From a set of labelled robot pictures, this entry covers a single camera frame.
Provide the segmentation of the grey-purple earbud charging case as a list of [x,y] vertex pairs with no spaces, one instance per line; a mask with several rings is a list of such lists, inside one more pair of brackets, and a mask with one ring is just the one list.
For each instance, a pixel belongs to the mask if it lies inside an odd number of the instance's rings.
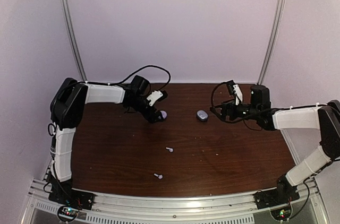
[[196,117],[198,120],[205,122],[208,120],[209,115],[204,110],[198,110],[196,113]]

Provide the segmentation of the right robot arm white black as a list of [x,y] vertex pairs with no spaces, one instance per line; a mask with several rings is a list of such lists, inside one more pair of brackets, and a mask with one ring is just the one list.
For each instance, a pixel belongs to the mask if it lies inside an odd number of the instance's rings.
[[339,100],[326,104],[315,103],[305,106],[275,108],[271,105],[269,89],[260,84],[250,87],[250,101],[244,102],[243,92],[234,81],[218,84],[226,86],[231,100],[220,104],[210,95],[210,111],[222,122],[236,124],[254,121],[265,131],[281,131],[291,149],[295,149],[297,138],[312,136],[315,148],[306,153],[299,163],[280,177],[272,198],[284,203],[295,193],[296,187],[305,179],[319,174],[325,167],[339,160]]

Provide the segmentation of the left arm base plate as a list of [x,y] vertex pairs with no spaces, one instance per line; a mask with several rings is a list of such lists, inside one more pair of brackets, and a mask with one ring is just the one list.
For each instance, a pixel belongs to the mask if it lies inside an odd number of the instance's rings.
[[89,192],[71,190],[71,198],[66,195],[57,194],[56,192],[50,193],[48,199],[62,205],[71,206],[79,210],[91,210],[94,202],[95,195]]

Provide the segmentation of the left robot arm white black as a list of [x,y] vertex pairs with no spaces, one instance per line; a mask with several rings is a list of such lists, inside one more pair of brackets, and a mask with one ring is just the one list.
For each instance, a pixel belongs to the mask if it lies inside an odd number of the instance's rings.
[[71,155],[76,128],[80,125],[86,104],[112,103],[132,108],[149,123],[164,121],[166,113],[155,104],[167,98],[160,88],[144,95],[149,81],[136,75],[128,84],[77,81],[71,77],[64,80],[50,104],[52,143],[51,194],[65,205],[73,204],[77,197],[72,189]]

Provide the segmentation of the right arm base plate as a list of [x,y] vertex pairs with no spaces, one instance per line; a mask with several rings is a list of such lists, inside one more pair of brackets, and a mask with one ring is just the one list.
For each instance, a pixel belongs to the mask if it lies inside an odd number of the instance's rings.
[[291,201],[298,200],[300,195],[298,192],[279,194],[277,189],[270,189],[267,191],[257,191],[253,194],[254,201],[257,205],[257,209],[272,208],[274,206],[288,204]]

